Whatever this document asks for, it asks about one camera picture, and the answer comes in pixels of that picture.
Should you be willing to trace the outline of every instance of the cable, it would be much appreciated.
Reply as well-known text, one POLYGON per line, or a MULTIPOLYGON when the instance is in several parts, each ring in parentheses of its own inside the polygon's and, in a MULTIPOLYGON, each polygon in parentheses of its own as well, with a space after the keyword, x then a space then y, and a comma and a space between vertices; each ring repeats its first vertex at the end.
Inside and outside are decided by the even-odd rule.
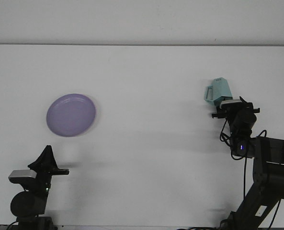
POLYGON ((218 230, 218 228, 209 228, 209 227, 190 227, 188 229, 177 229, 177 230, 218 230))
POLYGON ((10 230, 13 227, 13 224, 17 223, 18 221, 14 221, 13 223, 9 224, 6 230, 10 230))
POLYGON ((274 216, 273 216, 273 218, 272 218, 271 224, 270 224, 270 226, 267 228, 267 230, 270 230, 271 227, 272 227, 272 225, 273 225, 273 223, 274 223, 274 220, 275 220, 276 214, 277 214, 277 212, 278 212, 280 203, 281 203, 281 199, 278 201, 278 205, 277 205, 276 211, 275 211, 274 216))
POLYGON ((264 133, 264 137, 266 137, 267 136, 267 130, 266 129, 263 130, 257 137, 260 137, 263 133, 264 133))

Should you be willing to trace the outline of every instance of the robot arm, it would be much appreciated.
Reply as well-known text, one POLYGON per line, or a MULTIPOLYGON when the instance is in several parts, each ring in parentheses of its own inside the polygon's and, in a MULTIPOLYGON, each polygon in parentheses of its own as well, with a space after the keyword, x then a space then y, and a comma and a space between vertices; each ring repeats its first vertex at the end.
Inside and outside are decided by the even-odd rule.
POLYGON ((236 212, 222 221, 222 230, 256 230, 272 208, 284 199, 284 140, 258 136, 251 138, 257 118, 252 103, 233 99, 227 81, 215 79, 205 100, 216 106, 212 118, 225 118, 230 136, 221 132, 221 141, 231 149, 232 156, 253 159, 253 185, 236 212))

